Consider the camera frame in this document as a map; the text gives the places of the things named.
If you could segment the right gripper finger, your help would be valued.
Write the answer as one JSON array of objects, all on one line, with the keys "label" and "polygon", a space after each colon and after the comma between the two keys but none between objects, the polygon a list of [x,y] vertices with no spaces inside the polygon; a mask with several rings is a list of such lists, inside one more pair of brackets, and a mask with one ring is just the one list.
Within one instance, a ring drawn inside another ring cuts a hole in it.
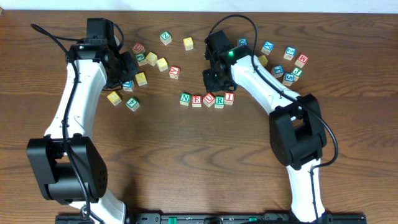
[{"label": "right gripper finger", "polygon": [[234,92],[237,89],[237,84],[233,80],[223,80],[223,91]]},{"label": "right gripper finger", "polygon": [[218,80],[216,78],[216,73],[209,69],[209,70],[204,70],[202,72],[203,75],[203,82],[204,86],[206,88],[206,91],[209,92],[216,92],[220,90],[220,86],[218,84]]}]

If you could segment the red I block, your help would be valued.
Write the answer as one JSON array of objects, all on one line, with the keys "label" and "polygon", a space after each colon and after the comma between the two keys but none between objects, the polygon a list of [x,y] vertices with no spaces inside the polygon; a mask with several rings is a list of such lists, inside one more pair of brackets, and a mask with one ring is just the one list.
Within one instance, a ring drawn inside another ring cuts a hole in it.
[{"label": "red I block", "polygon": [[224,103],[226,105],[232,105],[234,103],[235,94],[232,92],[226,92],[224,94]]}]

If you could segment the green R block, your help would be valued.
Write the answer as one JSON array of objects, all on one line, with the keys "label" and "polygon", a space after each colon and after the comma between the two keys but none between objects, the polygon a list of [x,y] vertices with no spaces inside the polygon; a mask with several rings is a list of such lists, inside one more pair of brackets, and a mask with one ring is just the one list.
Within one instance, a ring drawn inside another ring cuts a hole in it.
[{"label": "green R block", "polygon": [[224,97],[223,96],[215,97],[215,108],[224,108]]}]

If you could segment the red u block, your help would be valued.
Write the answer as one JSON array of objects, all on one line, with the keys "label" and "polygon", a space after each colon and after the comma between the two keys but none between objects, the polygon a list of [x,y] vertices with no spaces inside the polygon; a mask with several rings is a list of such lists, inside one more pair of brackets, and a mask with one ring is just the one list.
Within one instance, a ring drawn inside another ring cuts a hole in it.
[{"label": "red u block", "polygon": [[215,103],[215,96],[212,93],[207,93],[204,97],[203,97],[203,103],[207,106],[207,107],[211,107],[214,103]]},{"label": "red u block", "polygon": [[141,54],[145,52],[145,48],[144,45],[140,42],[136,42],[133,46],[132,46],[132,51],[137,55],[137,54]]}]

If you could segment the red E block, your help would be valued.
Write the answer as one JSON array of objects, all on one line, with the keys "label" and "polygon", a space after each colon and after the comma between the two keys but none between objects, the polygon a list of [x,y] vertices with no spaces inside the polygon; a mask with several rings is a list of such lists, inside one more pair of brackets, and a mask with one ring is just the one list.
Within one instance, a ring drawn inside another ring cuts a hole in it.
[{"label": "red E block", "polygon": [[192,96],[192,106],[194,108],[199,108],[202,106],[202,96],[201,95],[193,95]]}]

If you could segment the green N block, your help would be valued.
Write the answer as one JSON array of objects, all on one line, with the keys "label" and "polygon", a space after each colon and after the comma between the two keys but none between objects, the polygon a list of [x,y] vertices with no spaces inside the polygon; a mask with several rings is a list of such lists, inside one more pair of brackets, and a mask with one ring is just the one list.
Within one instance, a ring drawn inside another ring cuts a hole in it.
[{"label": "green N block", "polygon": [[189,93],[182,93],[180,95],[180,104],[184,106],[189,106],[191,101],[191,94]]}]

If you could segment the blue S block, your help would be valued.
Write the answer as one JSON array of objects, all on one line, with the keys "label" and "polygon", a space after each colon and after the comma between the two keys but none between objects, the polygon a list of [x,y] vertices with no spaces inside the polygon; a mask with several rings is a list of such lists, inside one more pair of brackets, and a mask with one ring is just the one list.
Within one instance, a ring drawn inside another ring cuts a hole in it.
[{"label": "blue S block", "polygon": [[285,86],[291,86],[295,81],[295,75],[291,73],[286,73],[282,79],[282,84]]}]

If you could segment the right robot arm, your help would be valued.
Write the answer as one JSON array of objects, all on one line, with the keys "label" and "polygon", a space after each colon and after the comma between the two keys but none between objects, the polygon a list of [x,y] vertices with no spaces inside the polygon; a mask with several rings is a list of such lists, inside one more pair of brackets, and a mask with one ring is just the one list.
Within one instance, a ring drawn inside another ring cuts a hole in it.
[{"label": "right robot arm", "polygon": [[208,92],[234,91],[243,87],[269,116],[270,145],[278,161],[286,166],[292,190],[291,211],[301,222],[315,222],[325,212],[320,198],[318,172],[326,145],[323,125],[309,109],[319,112],[317,99],[300,96],[268,72],[246,45],[234,46],[222,30],[205,39],[203,71]]}]

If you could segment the blue L block left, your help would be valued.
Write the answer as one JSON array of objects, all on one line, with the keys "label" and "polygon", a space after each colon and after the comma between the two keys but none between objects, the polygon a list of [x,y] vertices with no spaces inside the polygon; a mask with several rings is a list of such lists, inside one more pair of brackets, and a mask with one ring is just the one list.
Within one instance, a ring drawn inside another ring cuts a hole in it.
[{"label": "blue L block left", "polygon": [[134,90],[134,82],[132,80],[123,83],[123,90],[133,92]]}]

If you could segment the green J block left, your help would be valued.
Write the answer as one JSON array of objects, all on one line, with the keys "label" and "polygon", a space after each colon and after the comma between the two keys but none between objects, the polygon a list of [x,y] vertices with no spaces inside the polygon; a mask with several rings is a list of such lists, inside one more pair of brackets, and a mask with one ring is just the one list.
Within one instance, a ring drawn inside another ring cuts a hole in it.
[{"label": "green J block left", "polygon": [[138,66],[143,66],[143,65],[147,64],[147,59],[146,59],[146,56],[144,55],[144,53],[136,54],[136,60],[137,60]]}]

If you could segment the yellow block lower left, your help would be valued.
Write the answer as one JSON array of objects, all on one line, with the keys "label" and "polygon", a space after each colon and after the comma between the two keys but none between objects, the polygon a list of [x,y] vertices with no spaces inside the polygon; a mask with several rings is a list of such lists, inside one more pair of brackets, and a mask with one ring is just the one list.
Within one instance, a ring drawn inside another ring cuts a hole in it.
[{"label": "yellow block lower left", "polygon": [[118,95],[116,91],[112,91],[110,94],[108,94],[107,99],[113,104],[113,106],[116,106],[120,102],[122,102],[121,97]]}]

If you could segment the green 4 block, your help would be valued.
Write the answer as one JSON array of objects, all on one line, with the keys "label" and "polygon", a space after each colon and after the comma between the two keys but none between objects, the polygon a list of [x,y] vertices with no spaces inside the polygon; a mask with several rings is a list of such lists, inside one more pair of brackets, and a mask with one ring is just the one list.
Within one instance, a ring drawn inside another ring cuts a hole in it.
[{"label": "green 4 block", "polygon": [[140,106],[140,104],[134,97],[130,97],[130,99],[128,99],[126,102],[126,106],[130,110],[136,111],[138,109],[138,107]]}]

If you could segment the yellow block right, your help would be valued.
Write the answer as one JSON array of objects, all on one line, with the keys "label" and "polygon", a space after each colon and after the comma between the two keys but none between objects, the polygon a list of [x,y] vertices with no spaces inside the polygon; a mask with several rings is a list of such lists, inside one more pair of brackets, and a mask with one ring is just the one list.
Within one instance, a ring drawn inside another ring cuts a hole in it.
[{"label": "yellow block right", "polygon": [[266,67],[268,64],[268,59],[265,55],[258,56],[258,60],[260,61],[263,67]]}]

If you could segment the blue X block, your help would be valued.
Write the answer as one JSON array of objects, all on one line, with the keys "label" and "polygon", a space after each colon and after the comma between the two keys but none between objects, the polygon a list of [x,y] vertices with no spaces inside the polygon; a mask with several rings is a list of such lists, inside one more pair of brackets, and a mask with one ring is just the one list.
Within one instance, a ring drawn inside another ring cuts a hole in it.
[{"label": "blue X block", "polygon": [[273,48],[274,48],[274,44],[267,40],[267,41],[265,41],[264,45],[262,46],[261,52],[264,55],[269,55]]}]

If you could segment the green Z block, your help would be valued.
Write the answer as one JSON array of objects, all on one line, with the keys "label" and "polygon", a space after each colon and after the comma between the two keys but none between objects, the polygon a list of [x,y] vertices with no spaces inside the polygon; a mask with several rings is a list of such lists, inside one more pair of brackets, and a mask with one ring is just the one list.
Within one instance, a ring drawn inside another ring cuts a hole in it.
[{"label": "green Z block", "polygon": [[170,32],[164,31],[163,33],[160,34],[160,40],[164,45],[168,45],[169,43],[172,42],[172,36]]}]

